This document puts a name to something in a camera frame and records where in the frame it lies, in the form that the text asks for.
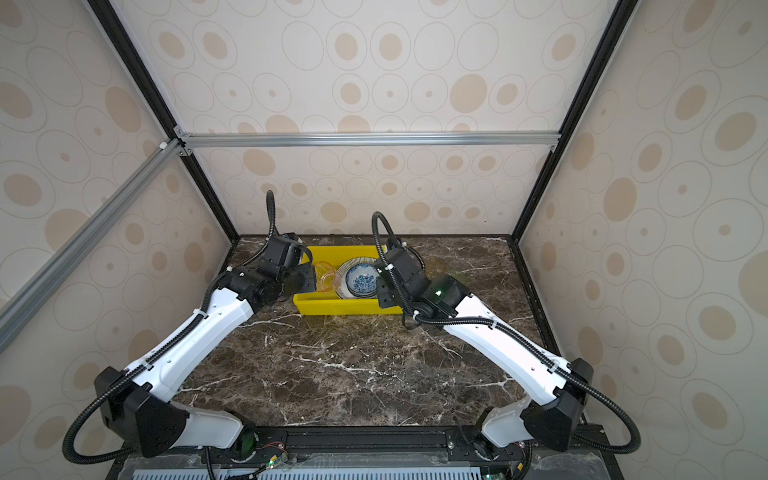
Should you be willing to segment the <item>pink translucent cup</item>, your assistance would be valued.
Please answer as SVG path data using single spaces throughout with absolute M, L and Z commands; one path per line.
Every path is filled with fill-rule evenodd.
M 317 261 L 314 263 L 316 274 L 316 291 L 321 293 L 336 291 L 337 270 L 329 262 Z

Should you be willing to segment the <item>white black-striped-rim plate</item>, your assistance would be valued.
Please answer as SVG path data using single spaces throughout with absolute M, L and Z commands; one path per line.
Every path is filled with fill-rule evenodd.
M 336 294 L 345 300 L 376 297 L 378 271 L 371 257 L 356 257 L 344 262 L 336 270 Z

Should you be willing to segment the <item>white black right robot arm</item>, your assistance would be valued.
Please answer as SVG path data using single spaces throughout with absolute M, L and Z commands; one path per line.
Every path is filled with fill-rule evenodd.
M 498 317 L 467 286 L 443 274 L 429 278 L 410 247 L 380 247 L 380 305 L 399 306 L 418 326 L 435 326 L 483 354 L 525 391 L 522 399 L 492 409 L 481 421 L 480 435 L 497 448 L 535 440 L 555 451 L 577 441 L 612 454 L 636 452 L 641 433 L 632 418 L 609 396 L 591 385 L 594 370 L 582 360 L 568 361 L 549 352 Z M 619 445 L 600 443 L 578 433 L 584 407 L 594 399 L 611 411 L 630 437 Z

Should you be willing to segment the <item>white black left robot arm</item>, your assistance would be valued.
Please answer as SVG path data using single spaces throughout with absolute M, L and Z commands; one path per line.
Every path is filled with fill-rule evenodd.
M 155 457 L 173 448 L 212 447 L 247 457 L 255 435 L 239 415 L 189 407 L 174 397 L 192 371 L 233 330 L 281 298 L 316 287 L 313 256 L 294 233 L 271 236 L 262 249 L 217 275 L 201 306 L 171 335 L 122 370 L 105 368 L 95 379 L 95 400 L 63 437 L 62 453 L 73 464 L 107 462 L 138 453 Z M 98 414 L 124 442 L 120 450 L 85 454 L 76 437 Z

